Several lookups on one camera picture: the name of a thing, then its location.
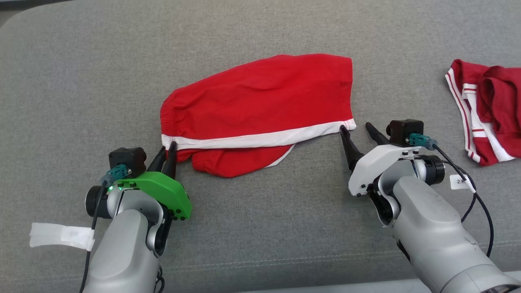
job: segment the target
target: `dark red garment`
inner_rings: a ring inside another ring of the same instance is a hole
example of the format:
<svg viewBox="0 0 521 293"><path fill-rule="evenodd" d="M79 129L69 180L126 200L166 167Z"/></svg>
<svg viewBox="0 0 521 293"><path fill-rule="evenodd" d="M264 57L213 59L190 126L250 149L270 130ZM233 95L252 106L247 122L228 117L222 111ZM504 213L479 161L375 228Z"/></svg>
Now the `dark red garment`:
<svg viewBox="0 0 521 293"><path fill-rule="evenodd" d="M176 89L161 107L178 160L221 177L278 164L300 141L354 129L351 59L278 55Z"/></svg>
<svg viewBox="0 0 521 293"><path fill-rule="evenodd" d="M521 68L490 67L478 80L477 111L505 150L521 157Z"/></svg>

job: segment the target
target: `gray fabric surface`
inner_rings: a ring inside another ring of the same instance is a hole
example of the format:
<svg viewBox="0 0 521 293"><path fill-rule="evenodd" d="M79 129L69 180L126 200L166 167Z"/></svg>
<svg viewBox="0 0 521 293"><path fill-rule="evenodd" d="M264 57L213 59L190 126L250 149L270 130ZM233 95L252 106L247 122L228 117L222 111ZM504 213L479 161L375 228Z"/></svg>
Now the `gray fabric surface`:
<svg viewBox="0 0 521 293"><path fill-rule="evenodd" d="M519 270L519 168L466 157L443 75L453 59L521 66L519 1L74 1L0 29L2 292L74 292L85 252L29 248L32 222L89 226L84 195L107 154L160 148L159 108L175 88L276 54L353 58L353 140L417 118L470 172L496 228L492 260ZM367 198L347 191L338 135L299 143L276 167L233 179L178 167L193 204L175 222L165 292L236 292L413 277ZM463 213L471 195L435 186ZM101 239L109 221L98 221ZM465 227L486 247L477 207Z"/></svg>

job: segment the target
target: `white tape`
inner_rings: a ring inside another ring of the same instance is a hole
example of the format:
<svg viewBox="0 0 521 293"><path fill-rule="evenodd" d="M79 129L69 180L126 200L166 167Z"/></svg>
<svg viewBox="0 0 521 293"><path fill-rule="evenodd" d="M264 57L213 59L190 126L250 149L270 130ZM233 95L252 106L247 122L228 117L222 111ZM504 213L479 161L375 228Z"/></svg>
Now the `white tape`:
<svg viewBox="0 0 521 293"><path fill-rule="evenodd" d="M467 175L464 175L464 176L465 176L465 179L468 182L470 182L470 180L468 180L468 176ZM461 176L458 174L451 175L450 180L451 180L451 189L468 189L469 188L468 184L465 181L463 181Z"/></svg>
<svg viewBox="0 0 521 293"><path fill-rule="evenodd" d="M94 230L87 227L33 223L29 236L30 247L59 244L91 251L94 245Z"/></svg>

